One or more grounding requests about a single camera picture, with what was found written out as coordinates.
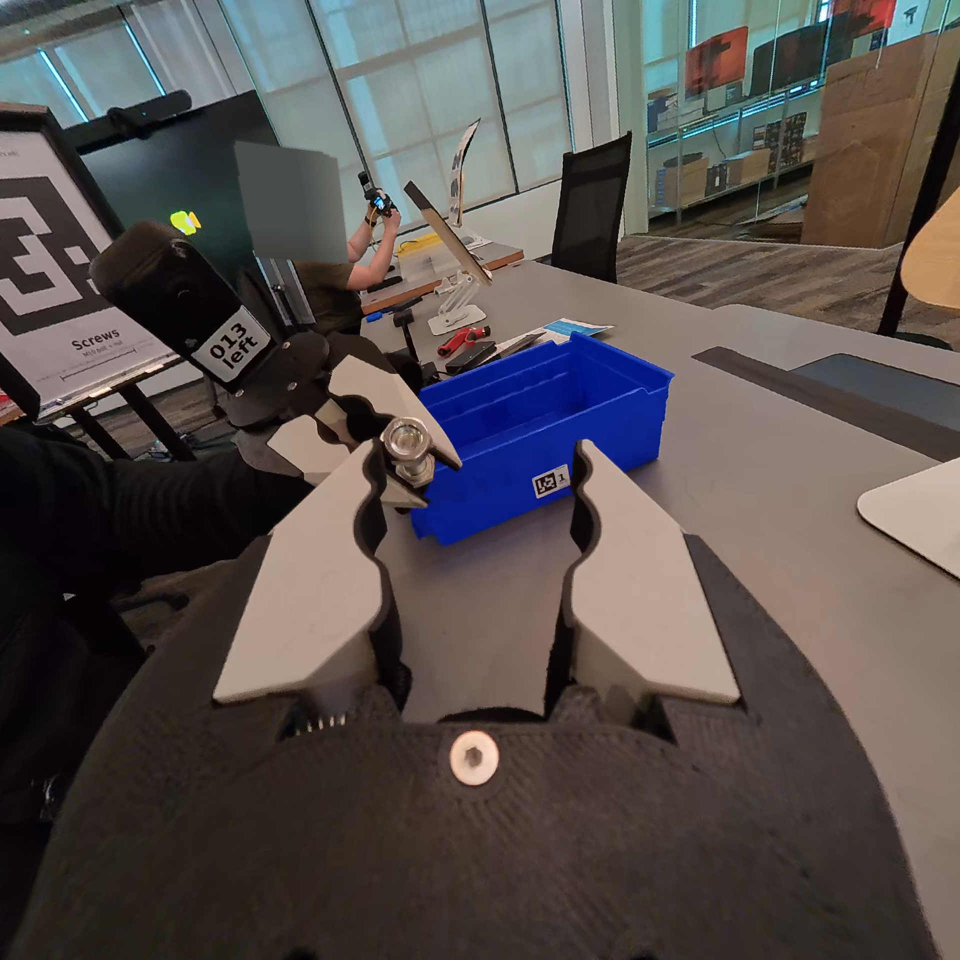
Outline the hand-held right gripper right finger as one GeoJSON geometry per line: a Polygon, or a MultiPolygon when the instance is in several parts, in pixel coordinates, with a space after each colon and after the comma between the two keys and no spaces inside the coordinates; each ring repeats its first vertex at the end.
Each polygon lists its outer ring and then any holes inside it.
{"type": "Polygon", "coordinates": [[[571,489],[581,554],[562,582],[544,714],[572,685],[594,690],[625,724],[661,695],[736,704],[738,681],[683,528],[586,438],[575,445],[571,489]]]}

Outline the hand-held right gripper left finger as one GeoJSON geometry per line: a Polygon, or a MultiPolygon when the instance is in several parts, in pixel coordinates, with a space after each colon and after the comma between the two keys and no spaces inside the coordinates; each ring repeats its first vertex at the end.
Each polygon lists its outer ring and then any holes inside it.
{"type": "Polygon", "coordinates": [[[384,687],[403,711],[412,673],[386,566],[381,440],[361,443],[270,535],[220,678],[219,705],[292,694],[346,713],[384,687]]]}

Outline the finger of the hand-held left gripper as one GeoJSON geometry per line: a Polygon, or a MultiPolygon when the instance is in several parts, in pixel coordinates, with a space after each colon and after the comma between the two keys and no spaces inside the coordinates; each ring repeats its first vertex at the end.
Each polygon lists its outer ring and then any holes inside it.
{"type": "Polygon", "coordinates": [[[328,398],[314,417],[342,442],[380,440],[392,419],[417,418],[429,431],[436,463],[461,470],[463,462],[447,432],[399,374],[348,356],[333,368],[326,389],[328,398]]]}
{"type": "MultiPolygon", "coordinates": [[[[284,423],[267,441],[267,446],[300,471],[313,487],[322,485],[353,453],[341,441],[330,441],[320,432],[321,423],[312,415],[301,415],[284,423]]],[[[428,501],[386,467],[386,487],[381,494],[385,506],[397,510],[426,509],[428,501]]]]}

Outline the silver hex bolt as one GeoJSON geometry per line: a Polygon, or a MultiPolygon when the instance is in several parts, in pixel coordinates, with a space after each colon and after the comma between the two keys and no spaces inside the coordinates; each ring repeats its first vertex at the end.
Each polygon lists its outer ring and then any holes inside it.
{"type": "Polygon", "coordinates": [[[390,462],[416,461],[431,454],[431,438],[423,421],[412,416],[393,418],[380,434],[390,462]]]}

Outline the blue storage bin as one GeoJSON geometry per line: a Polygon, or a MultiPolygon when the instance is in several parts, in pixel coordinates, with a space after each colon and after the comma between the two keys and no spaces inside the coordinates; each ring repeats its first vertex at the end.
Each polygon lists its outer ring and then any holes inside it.
{"type": "Polygon", "coordinates": [[[657,460],[673,378],[574,333],[425,388],[419,399],[462,467],[436,466],[414,533],[449,546],[568,497],[582,440],[624,473],[657,460]]]}

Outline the framed marker sign board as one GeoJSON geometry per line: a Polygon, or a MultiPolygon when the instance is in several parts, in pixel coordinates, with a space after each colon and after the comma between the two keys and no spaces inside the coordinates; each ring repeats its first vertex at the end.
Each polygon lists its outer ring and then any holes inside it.
{"type": "Polygon", "coordinates": [[[175,359],[90,279],[123,231],[53,112],[3,102],[1,386],[30,420],[175,359]]]}

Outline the black flat case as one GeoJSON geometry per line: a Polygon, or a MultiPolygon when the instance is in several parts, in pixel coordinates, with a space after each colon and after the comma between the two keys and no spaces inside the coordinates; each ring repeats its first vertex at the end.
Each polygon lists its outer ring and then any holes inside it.
{"type": "Polygon", "coordinates": [[[447,377],[456,377],[472,371],[495,358],[498,345],[494,341],[476,341],[464,345],[446,361],[444,373],[447,377]]]}

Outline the white board stand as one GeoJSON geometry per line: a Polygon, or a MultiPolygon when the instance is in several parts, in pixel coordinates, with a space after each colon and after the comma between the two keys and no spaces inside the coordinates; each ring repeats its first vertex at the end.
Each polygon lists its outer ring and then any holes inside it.
{"type": "Polygon", "coordinates": [[[959,460],[864,492],[860,518],[953,578],[959,578],[959,460]]]}
{"type": "Polygon", "coordinates": [[[473,303],[481,285],[476,276],[462,270],[444,278],[433,291],[439,301],[436,316],[428,320],[430,332],[437,337],[462,328],[484,326],[487,314],[473,303]]]}

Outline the large black display screen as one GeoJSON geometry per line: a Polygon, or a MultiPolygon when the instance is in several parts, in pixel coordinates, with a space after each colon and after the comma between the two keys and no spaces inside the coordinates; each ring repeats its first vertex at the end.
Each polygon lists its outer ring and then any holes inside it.
{"type": "Polygon", "coordinates": [[[258,93],[192,108],[146,139],[115,136],[104,117],[65,133],[122,225],[174,227],[278,322],[257,256],[286,257],[297,169],[258,93]]]}

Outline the clear plastic container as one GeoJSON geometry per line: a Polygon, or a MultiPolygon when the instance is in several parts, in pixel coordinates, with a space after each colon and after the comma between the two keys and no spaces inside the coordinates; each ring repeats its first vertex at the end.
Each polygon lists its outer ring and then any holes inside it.
{"type": "Polygon", "coordinates": [[[460,268],[455,253],[436,232],[398,243],[395,254],[402,281],[414,286],[434,276],[455,275],[460,268]]]}

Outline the tilted wooden board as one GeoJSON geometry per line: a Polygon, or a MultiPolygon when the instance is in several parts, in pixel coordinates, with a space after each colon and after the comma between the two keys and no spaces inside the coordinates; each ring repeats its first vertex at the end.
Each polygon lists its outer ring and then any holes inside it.
{"type": "Polygon", "coordinates": [[[955,190],[906,248],[903,287],[915,300],[959,309],[959,190],[955,190]]]}
{"type": "Polygon", "coordinates": [[[414,207],[422,215],[426,224],[437,234],[439,240],[456,259],[459,269],[462,273],[474,278],[483,286],[492,286],[494,279],[492,272],[483,266],[464,245],[459,236],[454,232],[447,220],[426,198],[423,191],[414,184],[412,180],[408,181],[404,187],[404,193],[412,202],[414,207]]]}

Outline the white and blue leaflet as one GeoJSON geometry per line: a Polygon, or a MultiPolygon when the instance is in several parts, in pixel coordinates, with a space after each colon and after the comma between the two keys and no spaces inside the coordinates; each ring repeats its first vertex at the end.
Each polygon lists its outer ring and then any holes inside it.
{"type": "Polygon", "coordinates": [[[581,322],[577,320],[571,320],[568,318],[559,318],[557,320],[546,323],[541,328],[534,330],[538,333],[539,336],[536,339],[535,343],[539,346],[545,343],[554,343],[557,345],[562,345],[570,341],[570,338],[575,334],[580,334],[585,337],[596,337],[602,333],[606,333],[610,330],[614,330],[615,325],[609,324],[592,324],[581,322]]]}

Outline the dark table slot cover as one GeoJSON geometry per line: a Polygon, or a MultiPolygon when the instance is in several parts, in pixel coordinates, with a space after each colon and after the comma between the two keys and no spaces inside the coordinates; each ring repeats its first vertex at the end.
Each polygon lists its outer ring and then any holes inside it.
{"type": "Polygon", "coordinates": [[[694,354],[693,359],[939,463],[959,457],[958,430],[917,414],[766,364],[724,346],[694,354]]]}

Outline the black office chair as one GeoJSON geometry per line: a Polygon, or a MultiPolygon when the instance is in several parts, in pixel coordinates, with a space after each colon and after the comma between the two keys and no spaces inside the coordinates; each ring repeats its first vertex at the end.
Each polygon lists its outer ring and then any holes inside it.
{"type": "Polygon", "coordinates": [[[550,264],[618,283],[617,250],[633,134],[562,156],[558,214],[550,264]]]}

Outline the black floor pole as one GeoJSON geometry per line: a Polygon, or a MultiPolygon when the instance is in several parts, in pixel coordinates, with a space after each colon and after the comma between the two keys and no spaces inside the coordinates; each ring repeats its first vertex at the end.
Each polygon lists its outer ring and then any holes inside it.
{"type": "Polygon", "coordinates": [[[958,2],[932,2],[932,6],[940,12],[940,19],[937,30],[924,34],[935,44],[891,212],[894,242],[900,244],[900,252],[877,332],[945,348],[946,343],[935,337],[917,337],[901,330],[908,300],[903,280],[906,255],[942,201],[958,186],[958,2]]]}

